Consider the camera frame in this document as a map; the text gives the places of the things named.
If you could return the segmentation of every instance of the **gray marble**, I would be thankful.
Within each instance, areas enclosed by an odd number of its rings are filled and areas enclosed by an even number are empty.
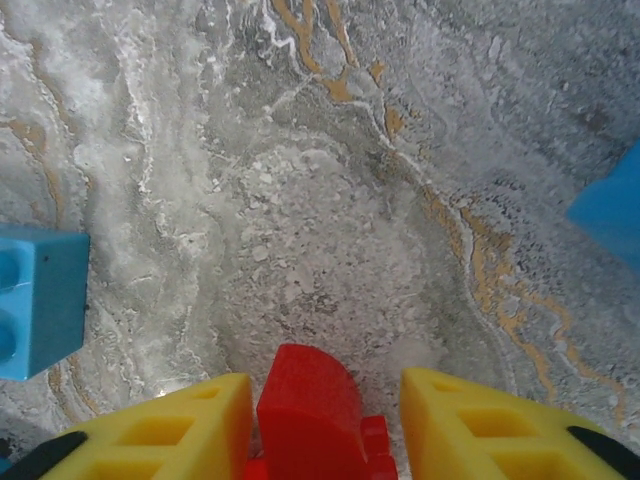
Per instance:
[[[640,2],[0,1],[0,221],[92,235],[86,346],[0,453],[282,342],[640,446],[640,283],[566,222],[640,136]],[[256,440],[254,450],[259,449]]]

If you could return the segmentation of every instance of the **red curved part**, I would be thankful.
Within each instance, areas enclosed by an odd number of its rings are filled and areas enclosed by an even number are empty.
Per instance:
[[[258,402],[269,480],[395,477],[384,417],[362,418],[360,392],[335,358],[283,345]]]

